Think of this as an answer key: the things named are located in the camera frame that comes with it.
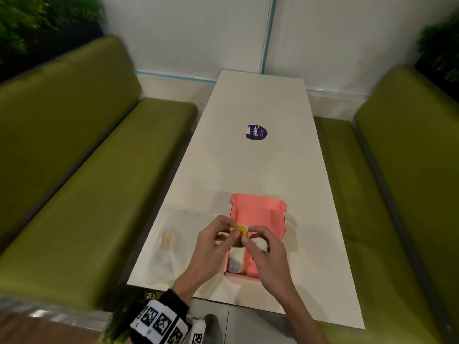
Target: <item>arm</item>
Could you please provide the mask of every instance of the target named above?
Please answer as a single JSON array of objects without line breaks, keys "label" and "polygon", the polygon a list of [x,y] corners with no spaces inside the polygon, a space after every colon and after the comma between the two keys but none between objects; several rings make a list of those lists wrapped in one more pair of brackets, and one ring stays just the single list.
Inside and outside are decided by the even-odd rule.
[{"label": "arm", "polygon": [[284,309],[296,341],[300,344],[330,344],[296,291],[284,244],[267,227],[252,226],[249,231],[256,232],[251,238],[263,237],[268,243],[269,250],[265,254],[250,238],[242,238],[242,243],[257,265],[261,284]]},{"label": "arm", "polygon": [[[133,344],[157,344],[173,336],[175,326],[180,325],[182,329],[188,326],[186,314],[193,294],[203,283],[221,270],[227,252],[239,237],[238,231],[230,231],[231,227],[238,227],[238,225],[229,217],[219,215],[199,232],[187,269],[175,280],[172,288],[163,293],[159,300],[151,301],[131,324],[130,339]],[[227,237],[217,235],[219,232],[227,232],[229,235]],[[217,245],[217,240],[223,240],[223,242]],[[148,311],[154,317],[152,321],[147,319]],[[175,322],[164,333],[155,331],[155,328],[159,328],[155,324],[160,322],[161,314],[168,314],[170,318],[175,318]]]}]

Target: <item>table top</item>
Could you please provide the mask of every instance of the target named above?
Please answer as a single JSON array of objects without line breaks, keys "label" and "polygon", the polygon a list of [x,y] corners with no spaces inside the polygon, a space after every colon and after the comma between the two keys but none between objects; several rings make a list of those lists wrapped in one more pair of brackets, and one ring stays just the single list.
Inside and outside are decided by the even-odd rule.
[{"label": "table top", "polygon": [[[249,125],[266,138],[247,138]],[[166,290],[146,271],[167,219],[184,210],[229,216],[234,193],[284,200],[282,242],[312,317],[364,328],[306,87],[296,78],[222,71],[128,284]],[[195,297],[284,313],[258,280],[223,270]]]}]

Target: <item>person's left hand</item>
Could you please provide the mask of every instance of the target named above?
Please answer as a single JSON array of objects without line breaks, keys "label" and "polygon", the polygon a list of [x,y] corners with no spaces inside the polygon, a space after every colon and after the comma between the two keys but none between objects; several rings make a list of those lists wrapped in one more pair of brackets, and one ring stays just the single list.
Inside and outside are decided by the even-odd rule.
[{"label": "person's left hand", "polygon": [[[232,227],[238,227],[233,219],[219,215],[199,232],[190,264],[172,286],[172,290],[186,304],[189,305],[198,288],[221,269],[227,252],[239,237],[239,231],[231,231]],[[229,235],[225,238],[219,232]],[[223,243],[217,245],[218,240],[223,240]]]}]

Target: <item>translucent plastic bag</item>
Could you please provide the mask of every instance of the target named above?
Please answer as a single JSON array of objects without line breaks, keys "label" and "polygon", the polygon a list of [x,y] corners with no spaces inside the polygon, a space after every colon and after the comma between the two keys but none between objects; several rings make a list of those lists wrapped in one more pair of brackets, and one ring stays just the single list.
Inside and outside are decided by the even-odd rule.
[{"label": "translucent plastic bag", "polygon": [[181,213],[171,216],[161,229],[148,262],[148,282],[169,284],[190,263],[198,233],[218,214]]}]

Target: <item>green bench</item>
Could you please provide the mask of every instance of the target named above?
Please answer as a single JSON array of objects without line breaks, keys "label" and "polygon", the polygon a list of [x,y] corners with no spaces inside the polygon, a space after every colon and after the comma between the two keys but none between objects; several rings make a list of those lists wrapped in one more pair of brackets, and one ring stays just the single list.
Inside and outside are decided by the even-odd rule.
[{"label": "green bench", "polygon": [[0,87],[0,293],[104,306],[197,117],[140,94],[117,37]]},{"label": "green bench", "polygon": [[[457,330],[459,107],[402,66],[355,121],[451,320],[445,328]],[[327,337],[333,344],[442,343],[353,126],[315,123],[366,327],[321,324]]]}]

